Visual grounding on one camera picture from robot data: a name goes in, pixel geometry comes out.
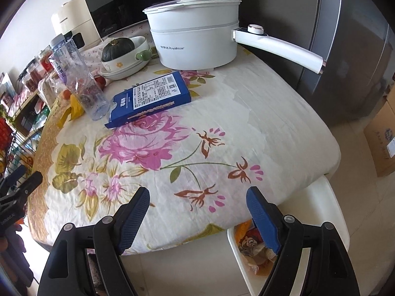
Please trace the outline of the person left hand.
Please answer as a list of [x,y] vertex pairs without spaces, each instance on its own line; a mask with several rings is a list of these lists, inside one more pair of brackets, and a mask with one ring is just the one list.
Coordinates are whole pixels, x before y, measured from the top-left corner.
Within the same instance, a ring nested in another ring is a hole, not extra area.
[[[13,230],[14,230],[15,233],[16,233],[16,232],[21,232],[21,231],[22,231],[22,226],[21,226],[21,224],[20,224],[19,222],[15,223],[15,224],[13,225]],[[26,252],[23,239],[22,239],[19,235],[16,235],[16,237],[17,237],[17,239],[16,239],[16,241],[17,241],[17,246],[18,246],[23,252]],[[2,253],[2,252],[4,252],[4,251],[6,251],[7,248],[8,248],[8,246],[9,246],[8,238],[7,238],[6,236],[1,237],[1,241],[0,241],[0,252]]]

